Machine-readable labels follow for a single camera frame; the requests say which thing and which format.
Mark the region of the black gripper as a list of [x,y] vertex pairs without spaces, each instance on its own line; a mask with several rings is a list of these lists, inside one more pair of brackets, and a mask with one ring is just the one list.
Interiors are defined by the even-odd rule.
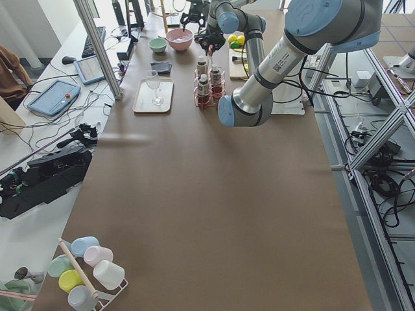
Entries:
[[204,32],[198,35],[198,44],[205,52],[218,51],[225,43],[226,39],[221,32]]
[[206,17],[208,15],[208,2],[202,0],[189,1],[190,7],[188,13],[183,13],[180,18],[182,26],[189,23],[196,23],[199,26],[206,25]]

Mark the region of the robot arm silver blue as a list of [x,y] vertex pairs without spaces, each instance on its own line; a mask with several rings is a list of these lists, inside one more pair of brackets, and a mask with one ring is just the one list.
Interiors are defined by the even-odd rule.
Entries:
[[223,33],[243,32],[249,78],[218,103],[222,125],[259,126],[271,115],[272,91],[307,55],[325,44],[335,52],[373,47],[381,32],[381,1],[291,1],[281,39],[268,54],[263,50],[266,21],[241,10],[240,1],[212,1],[207,25]]

